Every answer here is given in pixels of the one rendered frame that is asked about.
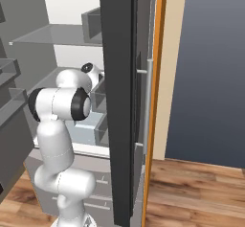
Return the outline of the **grey fridge door bin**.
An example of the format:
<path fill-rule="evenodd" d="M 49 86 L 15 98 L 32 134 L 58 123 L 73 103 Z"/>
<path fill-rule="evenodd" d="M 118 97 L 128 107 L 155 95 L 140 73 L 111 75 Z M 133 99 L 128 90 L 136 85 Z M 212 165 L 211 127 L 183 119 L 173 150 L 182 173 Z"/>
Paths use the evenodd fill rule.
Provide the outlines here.
<path fill-rule="evenodd" d="M 100 8 L 95 8 L 81 15 L 83 37 L 86 43 L 102 44 Z"/>
<path fill-rule="evenodd" d="M 92 111 L 98 113 L 106 112 L 106 93 L 104 78 L 91 91 Z"/>
<path fill-rule="evenodd" d="M 109 147 L 107 115 L 103 114 L 94 130 L 97 146 Z"/>

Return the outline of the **orange cabinet side panel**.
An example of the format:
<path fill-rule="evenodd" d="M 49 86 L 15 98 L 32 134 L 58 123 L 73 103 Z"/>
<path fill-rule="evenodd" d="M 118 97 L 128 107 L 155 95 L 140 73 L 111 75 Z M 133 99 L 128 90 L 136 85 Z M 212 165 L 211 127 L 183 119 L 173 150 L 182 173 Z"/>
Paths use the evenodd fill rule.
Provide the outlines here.
<path fill-rule="evenodd" d="M 154 28 L 152 33 L 152 46 L 150 47 L 150 58 L 153 58 L 153 72 L 151 83 L 151 105 L 149 116 L 149 130 L 147 139 L 147 152 L 145 155 L 145 183 L 144 183 L 144 201 L 142 208 L 142 227 L 145 227 L 146 219 L 146 207 L 149 192 L 149 180 L 153 157 L 153 146 L 155 136 L 155 124 L 157 113 L 157 101 L 160 81 L 161 70 L 161 57 L 163 49 L 163 36 L 166 16 L 166 1 L 167 0 L 155 0 L 154 4 Z"/>

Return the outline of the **dark grey fridge door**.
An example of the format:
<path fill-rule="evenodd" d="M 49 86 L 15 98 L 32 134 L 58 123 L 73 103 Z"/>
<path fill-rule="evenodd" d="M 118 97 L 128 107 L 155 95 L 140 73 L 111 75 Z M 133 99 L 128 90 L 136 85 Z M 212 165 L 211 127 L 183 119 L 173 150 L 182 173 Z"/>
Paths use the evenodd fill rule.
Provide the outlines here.
<path fill-rule="evenodd" d="M 151 0 L 100 0 L 114 224 L 133 227 L 143 164 Z"/>

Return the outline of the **grey fridge body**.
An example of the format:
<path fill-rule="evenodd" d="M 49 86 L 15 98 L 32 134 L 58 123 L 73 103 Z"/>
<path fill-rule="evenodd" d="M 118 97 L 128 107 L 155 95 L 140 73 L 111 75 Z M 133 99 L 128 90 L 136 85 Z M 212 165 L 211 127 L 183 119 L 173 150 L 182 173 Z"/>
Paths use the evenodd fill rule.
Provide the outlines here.
<path fill-rule="evenodd" d="M 25 116 L 32 135 L 33 148 L 26 157 L 40 154 L 36 138 L 38 122 L 28 107 L 28 96 L 36 88 L 54 87 L 56 76 L 66 69 L 80 69 L 91 62 L 104 72 L 103 49 L 99 46 L 54 45 L 47 43 L 11 43 L 24 34 L 49 24 L 81 25 L 81 15 L 100 7 L 100 0 L 15 0 L 9 9 L 9 46 L 17 56 L 21 75 L 16 83 L 27 93 Z M 109 158 L 109 147 L 73 143 L 75 154 Z"/>

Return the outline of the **pale blue crisper drawer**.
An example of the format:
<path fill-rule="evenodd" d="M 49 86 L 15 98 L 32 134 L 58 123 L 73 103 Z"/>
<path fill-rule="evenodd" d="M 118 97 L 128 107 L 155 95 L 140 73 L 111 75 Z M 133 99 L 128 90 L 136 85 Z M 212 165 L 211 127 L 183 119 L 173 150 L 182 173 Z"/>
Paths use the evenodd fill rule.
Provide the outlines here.
<path fill-rule="evenodd" d="M 96 146 L 94 130 L 103 114 L 106 113 L 91 112 L 83 121 L 66 121 L 72 142 Z"/>

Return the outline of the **grey freezer drawer front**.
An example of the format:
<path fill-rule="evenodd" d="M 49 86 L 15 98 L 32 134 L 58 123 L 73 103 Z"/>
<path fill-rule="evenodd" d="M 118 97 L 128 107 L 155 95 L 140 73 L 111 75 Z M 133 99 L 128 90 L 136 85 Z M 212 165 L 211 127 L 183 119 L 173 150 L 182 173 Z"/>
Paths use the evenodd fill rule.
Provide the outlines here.
<path fill-rule="evenodd" d="M 107 211 L 85 206 L 86 212 L 93 217 L 98 227 L 117 227 L 114 224 L 113 216 L 110 160 L 76 154 L 73 167 L 91 171 L 95 174 L 97 180 L 93 194 L 85 199 L 84 202 L 86 200 L 98 199 L 100 202 L 106 202 L 111 207 Z M 135 169 L 134 214 L 130 220 L 130 227 L 141 227 L 142 225 L 143 179 L 144 169 L 137 167 Z M 51 216 L 58 216 L 58 207 L 56 205 L 57 194 L 44 192 L 37 187 L 33 188 L 42 212 Z"/>

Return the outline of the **grey fridge door with bins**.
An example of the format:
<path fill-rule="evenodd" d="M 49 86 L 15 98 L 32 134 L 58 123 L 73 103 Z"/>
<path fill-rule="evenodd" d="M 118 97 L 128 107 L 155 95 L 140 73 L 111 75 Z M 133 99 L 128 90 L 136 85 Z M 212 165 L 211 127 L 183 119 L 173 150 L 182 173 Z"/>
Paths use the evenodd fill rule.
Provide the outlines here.
<path fill-rule="evenodd" d="M 9 46 L 9 9 L 15 0 L 0 0 L 0 204 L 24 172 L 23 162 L 33 148 L 25 116 L 26 90 L 17 56 Z"/>

